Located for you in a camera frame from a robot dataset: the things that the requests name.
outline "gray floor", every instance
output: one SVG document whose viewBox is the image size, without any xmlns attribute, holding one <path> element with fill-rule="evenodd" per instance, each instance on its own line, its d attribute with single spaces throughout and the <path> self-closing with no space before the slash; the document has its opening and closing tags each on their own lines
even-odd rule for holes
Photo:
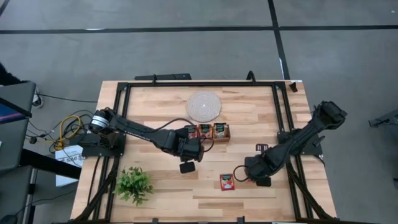
<svg viewBox="0 0 398 224">
<path fill-rule="evenodd" d="M 274 0 L 280 26 L 398 24 L 398 2 L 388 0 Z M 92 29 L 173 26 L 269 26 L 267 1 L 10 0 L 0 29 Z M 303 80 L 310 104 L 333 100 L 346 123 L 327 132 L 326 171 L 338 216 L 395 223 L 398 140 L 393 126 L 368 120 L 398 109 L 398 30 L 281 32 L 291 79 Z M 273 31 L 156 34 L 0 35 L 0 60 L 41 92 L 95 100 L 103 80 L 191 73 L 201 79 L 281 79 Z M 32 122 L 49 129 L 94 104 L 45 99 Z M 48 145 L 26 145 L 47 154 Z M 66 221 L 73 196 L 41 205 L 35 222 Z"/>
</svg>

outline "yellow cable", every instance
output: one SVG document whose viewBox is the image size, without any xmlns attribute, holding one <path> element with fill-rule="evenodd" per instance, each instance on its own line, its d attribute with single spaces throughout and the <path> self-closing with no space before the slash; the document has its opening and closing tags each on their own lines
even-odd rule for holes
<svg viewBox="0 0 398 224">
<path fill-rule="evenodd" d="M 63 138 L 62 138 L 62 126 L 63 126 L 63 123 L 64 123 L 66 120 L 70 119 L 70 118 L 76 118 L 76 119 L 79 121 L 79 127 L 78 127 L 73 133 L 71 133 L 71 135 L 65 136 L 65 138 L 63 139 Z M 63 141 L 64 141 L 65 139 L 70 139 L 70 138 L 74 137 L 74 136 L 77 134 L 77 132 L 79 132 L 80 127 L 81 127 L 81 119 L 80 119 L 80 117 L 77 116 L 77 115 L 67 116 L 65 119 L 63 119 L 63 120 L 61 121 L 61 124 L 60 124 L 60 139 L 59 139 L 58 141 L 53 141 L 53 143 L 55 142 L 54 149 L 55 149 L 56 151 L 62 150 L 63 147 L 64 147 Z"/>
</svg>

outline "red snack packet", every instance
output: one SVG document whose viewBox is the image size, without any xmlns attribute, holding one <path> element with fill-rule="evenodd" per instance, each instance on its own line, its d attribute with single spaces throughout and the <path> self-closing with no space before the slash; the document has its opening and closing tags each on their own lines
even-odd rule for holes
<svg viewBox="0 0 398 224">
<path fill-rule="evenodd" d="M 234 177 L 232 174 L 220 175 L 221 190 L 235 190 Z"/>
</svg>

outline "small snack packet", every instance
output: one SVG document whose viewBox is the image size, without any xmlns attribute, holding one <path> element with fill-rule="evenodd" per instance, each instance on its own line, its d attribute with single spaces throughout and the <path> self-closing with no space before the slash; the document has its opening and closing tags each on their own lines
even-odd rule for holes
<svg viewBox="0 0 398 224">
<path fill-rule="evenodd" d="M 213 139 L 213 128 L 211 124 L 199 124 L 200 138 Z"/>
<path fill-rule="evenodd" d="M 228 126 L 226 123 L 215 123 L 214 124 L 214 135 L 215 138 L 225 138 L 227 135 Z"/>
<path fill-rule="evenodd" d="M 235 183 L 232 174 L 220 175 L 221 190 L 235 190 Z"/>
<path fill-rule="evenodd" d="M 198 137 L 198 131 L 196 125 L 186 125 L 184 128 L 188 129 L 188 138 L 193 139 Z"/>
</svg>

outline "artificial plant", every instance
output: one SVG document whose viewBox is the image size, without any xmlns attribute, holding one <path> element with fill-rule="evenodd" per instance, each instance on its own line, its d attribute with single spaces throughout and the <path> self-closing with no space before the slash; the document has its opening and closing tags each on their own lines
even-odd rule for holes
<svg viewBox="0 0 398 224">
<path fill-rule="evenodd" d="M 141 205 L 146 193 L 153 194 L 154 187 L 150 184 L 149 176 L 142 171 L 141 167 L 130 167 L 128 170 L 123 169 L 121 175 L 116 181 L 116 189 L 114 193 L 117 195 L 124 194 L 121 199 L 128 201 L 132 197 L 132 202 L 137 206 Z"/>
</svg>

